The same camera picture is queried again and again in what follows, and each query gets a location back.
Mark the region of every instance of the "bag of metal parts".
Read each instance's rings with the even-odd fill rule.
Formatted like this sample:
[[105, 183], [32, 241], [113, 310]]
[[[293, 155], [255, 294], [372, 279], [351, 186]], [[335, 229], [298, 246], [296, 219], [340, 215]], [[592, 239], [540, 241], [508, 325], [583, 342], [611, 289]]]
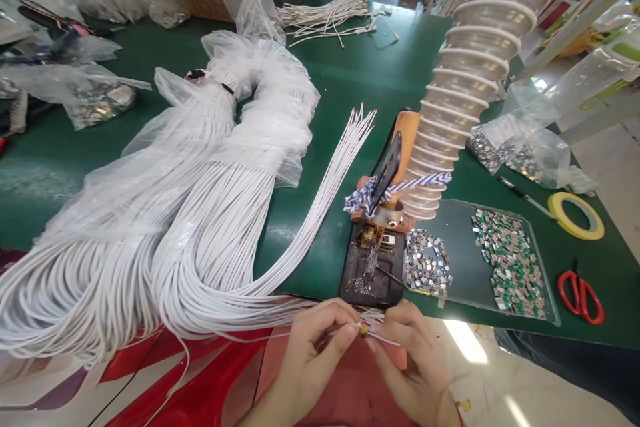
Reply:
[[544, 188], [560, 189], [569, 183], [571, 148], [552, 131], [542, 129], [522, 147], [507, 167]]
[[151, 84], [114, 75], [100, 65], [4, 67], [0, 78], [49, 103], [61, 103], [76, 130], [107, 121], [130, 109], [135, 89]]
[[538, 131], [558, 120], [555, 104], [536, 90], [512, 85], [503, 114], [471, 130], [467, 148], [491, 175], [518, 153]]

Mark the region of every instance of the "clear plastic tray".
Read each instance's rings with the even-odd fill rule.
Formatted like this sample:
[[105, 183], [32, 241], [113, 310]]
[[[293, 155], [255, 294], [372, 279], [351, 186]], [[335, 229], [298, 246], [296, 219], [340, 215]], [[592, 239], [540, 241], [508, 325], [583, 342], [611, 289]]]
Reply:
[[449, 273], [453, 276], [453, 282], [447, 288], [446, 300], [493, 310], [505, 315], [535, 318], [500, 310], [496, 305], [490, 281], [493, 267], [482, 258], [481, 248], [475, 244], [476, 233], [471, 230], [473, 227], [471, 216], [475, 215], [477, 209], [506, 214], [522, 222], [523, 230], [531, 239], [537, 263], [543, 274], [546, 318], [538, 320], [546, 320], [559, 327], [560, 316], [551, 294], [549, 276], [545, 270], [533, 228], [527, 219], [509, 211], [459, 200], [443, 200], [440, 202], [435, 219], [417, 223], [416, 228], [429, 230], [431, 235], [440, 237], [447, 249], [447, 255], [451, 260]]

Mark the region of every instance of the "worker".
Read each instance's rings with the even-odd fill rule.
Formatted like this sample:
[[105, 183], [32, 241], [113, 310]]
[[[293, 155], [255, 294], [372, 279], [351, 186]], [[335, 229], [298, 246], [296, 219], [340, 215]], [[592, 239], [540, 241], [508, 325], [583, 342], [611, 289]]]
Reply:
[[[318, 403], [338, 362], [358, 337], [359, 322], [359, 314], [340, 299], [327, 300], [298, 314], [278, 375], [237, 427], [293, 426], [300, 421], [309, 425], [305, 416]], [[401, 300], [385, 312], [384, 323], [375, 327], [375, 333], [406, 349], [407, 368], [400, 370], [380, 340], [371, 336], [365, 339], [383, 384], [407, 421], [423, 427], [460, 427], [461, 417], [449, 391], [451, 377], [444, 347], [418, 308]], [[349, 375], [357, 375], [353, 366]]]

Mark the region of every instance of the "green table surface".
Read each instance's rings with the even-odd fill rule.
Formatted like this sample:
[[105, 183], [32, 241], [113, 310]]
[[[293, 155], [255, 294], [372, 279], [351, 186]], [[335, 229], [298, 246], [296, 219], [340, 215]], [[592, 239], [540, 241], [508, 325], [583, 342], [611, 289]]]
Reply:
[[[286, 1], [321, 5], [329, 0]], [[437, 52], [451, 25], [448, 19], [404, 9], [394, 9], [387, 20], [399, 34], [399, 42], [393, 43], [392, 34], [380, 22], [378, 32], [373, 35], [346, 37], [344, 49], [336, 39], [310, 40], [292, 49], [309, 70], [322, 98], [311, 123], [313, 141], [303, 159], [299, 187], [278, 189], [273, 194], [258, 245], [255, 276], [273, 265], [300, 228], [351, 108], [363, 102], [367, 110], [378, 112], [377, 128], [357, 156], [309, 253], [280, 287], [283, 292], [320, 299], [337, 296], [351, 229], [349, 216], [342, 211], [343, 199], [355, 189], [362, 175], [369, 174], [397, 112], [405, 107], [419, 108], [431, 70], [437, 63]], [[362, 19], [350, 21], [352, 26], [364, 23]], [[192, 19], [174, 30], [164, 30], [146, 19], [118, 32], [115, 40], [123, 50], [118, 52], [118, 60], [104, 65], [118, 75], [150, 82], [156, 67], [183, 75], [192, 68], [206, 65], [207, 56], [200, 38], [212, 30], [230, 27]], [[521, 68], [519, 59], [512, 62], [514, 71]], [[141, 92], [131, 111], [98, 127], [73, 131], [65, 111], [56, 108], [32, 122], [27, 135], [13, 137], [10, 148], [0, 159], [0, 245], [29, 249], [47, 220], [82, 188], [84, 175], [117, 159], [145, 122], [167, 107], [167, 102], [154, 88], [153, 92]], [[493, 104], [482, 120], [495, 117], [500, 109], [499, 103]], [[553, 193], [506, 167], [499, 174], [542, 204], [546, 204]], [[533, 225], [552, 282], [555, 283], [557, 276], [569, 268], [577, 256], [581, 273], [598, 293], [607, 319], [596, 327], [570, 314], [555, 289], [561, 327], [454, 302], [446, 302], [441, 309], [435, 298], [407, 294], [424, 314], [640, 348], [640, 330], [629, 328], [640, 311], [640, 268], [598, 199], [587, 201], [601, 216], [605, 237], [597, 242], [578, 240], [498, 183], [468, 151], [460, 153], [454, 180], [445, 198], [479, 203], [526, 217]]]

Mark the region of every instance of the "tape roll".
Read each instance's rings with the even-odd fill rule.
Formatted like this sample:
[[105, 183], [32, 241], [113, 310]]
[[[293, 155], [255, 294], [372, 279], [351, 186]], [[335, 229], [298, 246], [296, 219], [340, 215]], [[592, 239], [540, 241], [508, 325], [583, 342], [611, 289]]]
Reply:
[[[589, 229], [573, 223], [573, 220], [565, 213], [563, 202], [569, 202], [578, 207], [589, 220]], [[605, 226], [597, 212], [580, 197], [567, 192], [554, 193], [549, 197], [549, 210], [558, 217], [558, 224], [572, 236], [582, 240], [600, 240], [605, 235]]]

